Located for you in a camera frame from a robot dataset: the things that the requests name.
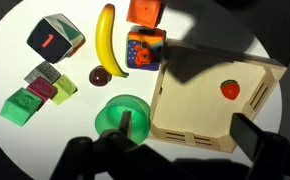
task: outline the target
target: toy block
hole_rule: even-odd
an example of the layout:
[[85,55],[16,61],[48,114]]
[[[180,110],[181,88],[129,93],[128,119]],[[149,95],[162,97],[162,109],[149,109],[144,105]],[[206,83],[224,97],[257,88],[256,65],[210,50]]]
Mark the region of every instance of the toy block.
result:
[[51,99],[56,105],[61,104],[77,91],[76,85],[64,74],[53,86],[57,88],[57,92]]
[[132,69],[156,71],[163,54],[165,31],[133,26],[127,35],[126,64]]
[[38,77],[42,77],[47,80],[50,84],[53,84],[61,74],[47,61],[43,61],[41,64],[36,66],[24,80],[31,84]]
[[27,40],[33,50],[52,64],[70,57],[84,42],[84,35],[63,14],[44,17]]
[[4,103],[0,115],[23,126],[40,107],[43,100],[35,94],[20,88]]
[[126,21],[148,28],[156,27],[162,0],[131,0]]
[[150,106],[150,138],[232,153],[233,113],[254,120],[286,70],[275,59],[168,39]]
[[45,103],[49,98],[51,98],[56,93],[56,87],[51,85],[46,79],[42,77],[37,77],[26,90],[40,97]]

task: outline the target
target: cube face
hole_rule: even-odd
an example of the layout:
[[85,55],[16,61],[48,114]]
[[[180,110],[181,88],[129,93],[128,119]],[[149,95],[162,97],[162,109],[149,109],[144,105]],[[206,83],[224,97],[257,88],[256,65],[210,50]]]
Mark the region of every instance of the cube face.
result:
[[154,28],[161,6],[161,0],[131,0],[126,20]]
[[5,101],[0,115],[19,126],[23,126],[41,103],[41,98],[24,88],[20,88]]
[[32,31],[27,44],[46,61],[57,63],[85,40],[83,34],[62,14],[43,18]]
[[127,35],[127,67],[156,71],[165,42],[165,31],[133,26]]
[[54,84],[57,88],[56,94],[52,97],[52,101],[59,105],[68,99],[77,90],[76,85],[66,76],[62,75]]
[[48,83],[48,81],[44,78],[38,77],[26,88],[26,90],[40,97],[45,103],[50,97],[52,97],[56,93],[57,89],[56,87]]
[[30,84],[38,77],[42,77],[50,84],[53,84],[59,77],[61,77],[61,74],[50,63],[43,61],[41,64],[36,66],[24,78],[24,80]]

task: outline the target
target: orange cube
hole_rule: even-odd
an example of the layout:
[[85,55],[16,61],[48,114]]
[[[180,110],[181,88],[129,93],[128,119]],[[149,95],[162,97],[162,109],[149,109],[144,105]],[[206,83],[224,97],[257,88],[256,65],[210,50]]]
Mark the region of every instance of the orange cube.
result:
[[131,0],[126,21],[155,28],[162,0]]

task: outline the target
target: green square block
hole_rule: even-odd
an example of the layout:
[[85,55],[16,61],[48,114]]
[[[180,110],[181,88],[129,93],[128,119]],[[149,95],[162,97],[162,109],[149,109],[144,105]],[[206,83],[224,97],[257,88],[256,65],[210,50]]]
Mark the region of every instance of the green square block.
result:
[[51,99],[56,105],[61,104],[71,97],[77,90],[76,85],[64,74],[53,84],[53,86],[57,88],[57,92]]
[[43,100],[24,88],[20,88],[4,103],[0,115],[23,126],[36,112]]

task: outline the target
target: green cup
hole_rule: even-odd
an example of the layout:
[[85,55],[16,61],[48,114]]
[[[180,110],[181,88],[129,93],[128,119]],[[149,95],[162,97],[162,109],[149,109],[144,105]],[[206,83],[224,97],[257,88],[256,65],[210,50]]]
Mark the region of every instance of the green cup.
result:
[[95,128],[98,134],[107,129],[117,129],[124,111],[131,111],[131,140],[142,143],[148,136],[149,105],[133,95],[119,95],[110,99],[106,106],[98,113],[95,119]]

